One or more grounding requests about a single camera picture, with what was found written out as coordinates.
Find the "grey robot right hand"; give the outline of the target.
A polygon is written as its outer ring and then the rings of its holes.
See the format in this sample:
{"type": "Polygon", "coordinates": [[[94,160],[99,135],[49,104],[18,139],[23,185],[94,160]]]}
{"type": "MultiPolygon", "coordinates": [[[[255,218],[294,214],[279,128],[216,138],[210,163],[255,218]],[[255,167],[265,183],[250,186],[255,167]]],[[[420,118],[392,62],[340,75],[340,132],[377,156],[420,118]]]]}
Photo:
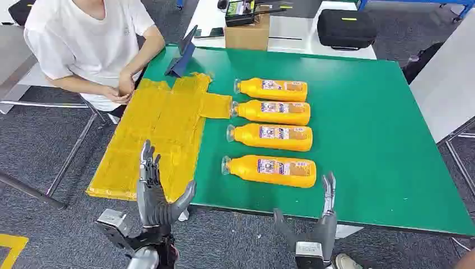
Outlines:
{"type": "Polygon", "coordinates": [[[273,210],[274,225],[287,240],[295,253],[298,268],[326,268],[331,264],[331,256],[336,240],[337,213],[334,209],[336,179],[330,172],[322,176],[324,206],[314,230],[307,234],[296,234],[284,222],[280,209],[273,210]]]}

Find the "person's right hand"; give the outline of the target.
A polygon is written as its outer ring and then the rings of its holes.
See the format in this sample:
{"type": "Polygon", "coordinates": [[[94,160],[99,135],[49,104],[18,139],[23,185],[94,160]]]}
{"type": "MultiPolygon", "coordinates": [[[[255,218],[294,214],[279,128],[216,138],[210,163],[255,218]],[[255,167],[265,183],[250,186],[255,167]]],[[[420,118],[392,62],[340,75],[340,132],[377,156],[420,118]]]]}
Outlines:
{"type": "Polygon", "coordinates": [[[108,100],[118,104],[127,104],[131,99],[130,94],[121,95],[116,88],[105,85],[101,85],[100,94],[108,100]]]}

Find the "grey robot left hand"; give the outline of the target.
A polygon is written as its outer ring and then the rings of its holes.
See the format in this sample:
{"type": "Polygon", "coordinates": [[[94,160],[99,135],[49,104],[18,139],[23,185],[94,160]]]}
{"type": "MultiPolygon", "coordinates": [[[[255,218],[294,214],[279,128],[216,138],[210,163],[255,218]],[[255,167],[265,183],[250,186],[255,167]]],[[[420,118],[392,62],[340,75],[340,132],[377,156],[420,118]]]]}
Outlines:
{"type": "Polygon", "coordinates": [[[145,228],[171,225],[187,209],[195,196],[197,183],[190,181],[184,193],[173,203],[166,200],[160,182],[159,161],[161,155],[154,156],[155,147],[145,140],[140,153],[139,178],[137,182],[137,204],[141,223],[145,228]]]}

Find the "person's left hand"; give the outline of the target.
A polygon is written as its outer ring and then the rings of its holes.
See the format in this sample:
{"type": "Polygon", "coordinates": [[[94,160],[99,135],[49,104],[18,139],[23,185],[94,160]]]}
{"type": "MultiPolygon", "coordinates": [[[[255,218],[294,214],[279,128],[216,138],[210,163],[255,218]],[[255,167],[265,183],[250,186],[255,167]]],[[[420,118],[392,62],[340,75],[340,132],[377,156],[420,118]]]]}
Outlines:
{"type": "Polygon", "coordinates": [[[135,89],[135,82],[133,79],[133,74],[129,71],[121,71],[119,75],[119,85],[118,90],[120,96],[130,95],[135,89]]]}

